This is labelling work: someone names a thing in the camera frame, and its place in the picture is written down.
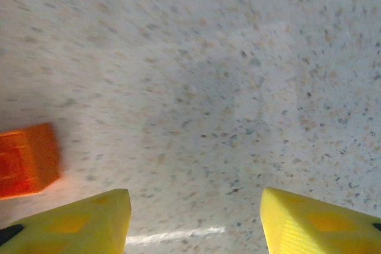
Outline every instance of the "terrazzo floor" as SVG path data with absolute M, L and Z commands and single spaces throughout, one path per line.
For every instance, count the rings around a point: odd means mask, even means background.
M 0 0 L 0 128 L 63 178 L 0 227 L 127 188 L 126 253 L 268 253 L 280 187 L 381 216 L 381 0 Z

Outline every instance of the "yellow triangle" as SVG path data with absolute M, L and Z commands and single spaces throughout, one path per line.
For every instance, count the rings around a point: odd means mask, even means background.
M 381 219 L 340 206 L 265 189 L 261 220 L 270 254 L 381 253 Z
M 12 223 L 24 230 L 0 254 L 123 254 L 130 216 L 128 190 L 111 190 Z

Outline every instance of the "orange block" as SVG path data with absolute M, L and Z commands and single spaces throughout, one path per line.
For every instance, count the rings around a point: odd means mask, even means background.
M 60 177 L 50 124 L 0 134 L 0 199 L 38 193 Z

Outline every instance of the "floor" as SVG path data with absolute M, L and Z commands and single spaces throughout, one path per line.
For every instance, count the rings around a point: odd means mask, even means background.
M 1 226 L 121 187 L 128 253 L 268 253 L 268 186 L 381 216 L 381 0 L 0 3 L 1 130 L 63 156 Z

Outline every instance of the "speckled floor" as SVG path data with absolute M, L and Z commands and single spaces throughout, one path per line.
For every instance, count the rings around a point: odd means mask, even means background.
M 281 187 L 381 216 L 381 0 L 0 0 L 0 124 L 62 180 L 1 226 L 130 190 L 128 253 L 267 253 Z

